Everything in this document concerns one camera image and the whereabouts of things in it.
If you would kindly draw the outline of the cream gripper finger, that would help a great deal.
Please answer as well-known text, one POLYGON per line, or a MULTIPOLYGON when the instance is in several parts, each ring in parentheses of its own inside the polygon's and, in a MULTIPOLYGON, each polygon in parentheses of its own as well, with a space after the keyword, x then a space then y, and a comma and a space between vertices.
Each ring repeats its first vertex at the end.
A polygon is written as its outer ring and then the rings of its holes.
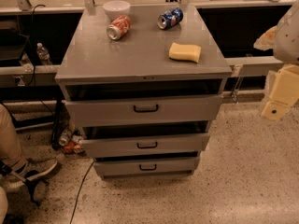
POLYGON ((265 119, 281 119, 299 100, 299 66, 286 64, 275 73, 275 80, 263 108, 265 119))

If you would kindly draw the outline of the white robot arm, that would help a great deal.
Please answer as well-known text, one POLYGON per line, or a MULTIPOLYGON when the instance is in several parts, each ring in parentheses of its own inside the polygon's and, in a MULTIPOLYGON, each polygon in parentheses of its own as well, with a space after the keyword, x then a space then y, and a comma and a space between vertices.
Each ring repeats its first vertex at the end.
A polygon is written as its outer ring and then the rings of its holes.
POLYGON ((281 119, 299 100, 299 2, 296 1, 278 24, 254 43, 259 50, 273 50, 284 66, 275 73, 272 90, 263 108, 266 119, 281 119))

